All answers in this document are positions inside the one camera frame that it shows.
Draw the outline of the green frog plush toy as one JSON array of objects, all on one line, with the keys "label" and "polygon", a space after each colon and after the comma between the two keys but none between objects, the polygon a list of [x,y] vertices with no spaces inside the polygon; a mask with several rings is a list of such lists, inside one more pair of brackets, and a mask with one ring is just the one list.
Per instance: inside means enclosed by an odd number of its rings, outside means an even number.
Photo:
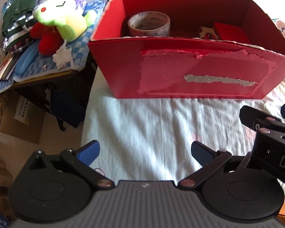
[{"label": "green frog plush toy", "polygon": [[72,42],[95,23],[97,12],[89,10],[83,15],[75,0],[46,0],[35,7],[33,16],[45,26],[56,27],[62,39]]}]

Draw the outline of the printed packing tape roll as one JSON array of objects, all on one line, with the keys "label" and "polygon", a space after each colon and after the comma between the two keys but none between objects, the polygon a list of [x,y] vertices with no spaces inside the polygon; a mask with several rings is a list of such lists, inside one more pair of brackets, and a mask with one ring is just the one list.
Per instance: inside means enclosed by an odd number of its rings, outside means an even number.
[{"label": "printed packing tape roll", "polygon": [[133,15],[127,22],[131,36],[167,37],[170,35],[170,18],[157,11]]}]

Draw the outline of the brown cardboard box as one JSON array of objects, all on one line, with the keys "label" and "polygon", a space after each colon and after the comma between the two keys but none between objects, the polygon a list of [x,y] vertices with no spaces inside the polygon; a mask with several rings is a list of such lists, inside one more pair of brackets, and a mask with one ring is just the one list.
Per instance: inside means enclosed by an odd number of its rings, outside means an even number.
[{"label": "brown cardboard box", "polygon": [[16,92],[8,93],[0,132],[38,144],[45,111]]}]

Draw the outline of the blue checkered cloth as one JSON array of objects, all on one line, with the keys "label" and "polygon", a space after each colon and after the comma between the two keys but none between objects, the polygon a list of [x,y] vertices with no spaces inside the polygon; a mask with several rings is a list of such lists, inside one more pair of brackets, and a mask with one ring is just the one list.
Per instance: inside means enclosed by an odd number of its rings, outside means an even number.
[{"label": "blue checkered cloth", "polygon": [[62,73],[69,70],[81,71],[85,67],[89,52],[87,45],[88,41],[93,33],[94,26],[98,23],[107,3],[108,0],[95,0],[87,3],[84,14],[92,10],[96,13],[97,18],[95,23],[88,27],[76,40],[66,44],[66,47],[71,49],[72,59],[74,61],[73,64],[67,63],[65,67],[58,69],[52,56],[46,57],[41,54],[37,54],[24,73],[19,75],[13,72],[8,80],[0,81],[0,93],[5,92],[15,83],[22,83],[27,80],[55,73]]}]

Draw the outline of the pale green bed sheet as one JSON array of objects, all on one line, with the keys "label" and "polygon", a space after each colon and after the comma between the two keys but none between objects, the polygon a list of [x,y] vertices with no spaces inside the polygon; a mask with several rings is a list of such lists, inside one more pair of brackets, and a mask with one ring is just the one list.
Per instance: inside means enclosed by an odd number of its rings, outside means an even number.
[{"label": "pale green bed sheet", "polygon": [[191,145],[245,155],[255,132],[242,125],[239,111],[248,105],[280,117],[285,79],[261,100],[116,99],[98,70],[89,95],[82,144],[96,140],[92,162],[114,182],[179,180],[200,168]]}]

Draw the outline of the green folded garment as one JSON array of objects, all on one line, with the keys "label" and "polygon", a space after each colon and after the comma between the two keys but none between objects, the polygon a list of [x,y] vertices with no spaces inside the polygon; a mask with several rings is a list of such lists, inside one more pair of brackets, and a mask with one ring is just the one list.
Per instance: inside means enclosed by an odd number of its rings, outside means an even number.
[{"label": "green folded garment", "polygon": [[3,15],[1,34],[6,36],[8,28],[10,28],[21,16],[28,12],[32,12],[35,8],[35,4],[36,0],[14,0]]}]

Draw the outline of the large red cardboard box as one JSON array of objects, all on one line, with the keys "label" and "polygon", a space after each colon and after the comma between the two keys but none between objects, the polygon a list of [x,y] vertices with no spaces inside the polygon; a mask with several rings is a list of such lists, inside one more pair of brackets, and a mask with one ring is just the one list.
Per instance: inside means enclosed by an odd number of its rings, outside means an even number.
[{"label": "large red cardboard box", "polygon": [[[131,36],[140,12],[170,17],[167,37]],[[215,22],[251,44],[199,38]],[[109,0],[88,47],[116,98],[261,99],[285,79],[283,36],[252,0]]]}]

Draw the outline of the purple tissue pack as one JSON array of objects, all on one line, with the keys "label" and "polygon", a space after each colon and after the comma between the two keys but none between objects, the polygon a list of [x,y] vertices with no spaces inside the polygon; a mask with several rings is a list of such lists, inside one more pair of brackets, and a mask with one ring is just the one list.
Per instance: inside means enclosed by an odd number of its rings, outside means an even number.
[{"label": "purple tissue pack", "polygon": [[75,0],[75,3],[76,3],[76,10],[79,10],[81,11],[81,13],[83,13],[87,4],[87,0]]}]

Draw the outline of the red gift box gold print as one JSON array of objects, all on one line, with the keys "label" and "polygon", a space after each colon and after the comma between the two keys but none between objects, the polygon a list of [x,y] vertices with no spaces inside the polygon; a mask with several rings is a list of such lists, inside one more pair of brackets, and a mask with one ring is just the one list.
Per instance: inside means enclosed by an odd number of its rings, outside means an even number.
[{"label": "red gift box gold print", "polygon": [[213,29],[220,40],[251,44],[247,34],[239,26],[215,22]]}]

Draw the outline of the crumpled white tissue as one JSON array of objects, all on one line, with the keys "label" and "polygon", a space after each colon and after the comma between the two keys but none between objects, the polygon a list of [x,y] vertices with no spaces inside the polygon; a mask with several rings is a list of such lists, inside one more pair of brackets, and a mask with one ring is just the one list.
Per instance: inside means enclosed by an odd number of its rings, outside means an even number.
[{"label": "crumpled white tissue", "polygon": [[72,58],[72,48],[66,47],[67,41],[64,43],[53,55],[53,62],[56,64],[57,69],[62,69],[69,63],[71,67],[74,67],[74,60]]}]

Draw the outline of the blue glasses case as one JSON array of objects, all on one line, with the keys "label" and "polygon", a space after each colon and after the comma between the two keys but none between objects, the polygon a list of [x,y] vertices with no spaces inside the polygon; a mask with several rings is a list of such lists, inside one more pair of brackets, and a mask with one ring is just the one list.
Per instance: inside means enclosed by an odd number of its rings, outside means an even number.
[{"label": "blue glasses case", "polygon": [[15,73],[17,75],[23,74],[30,65],[30,63],[33,61],[35,56],[39,53],[38,49],[39,43],[40,40],[37,40],[34,43],[32,43],[19,57],[15,67]]}]

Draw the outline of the red plush toy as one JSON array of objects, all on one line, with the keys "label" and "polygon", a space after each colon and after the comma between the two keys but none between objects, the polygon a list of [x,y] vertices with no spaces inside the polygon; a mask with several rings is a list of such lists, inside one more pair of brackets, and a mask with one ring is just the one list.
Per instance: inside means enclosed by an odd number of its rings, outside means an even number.
[{"label": "red plush toy", "polygon": [[39,40],[38,50],[44,56],[52,56],[63,45],[64,39],[57,28],[37,22],[30,30],[30,36]]}]

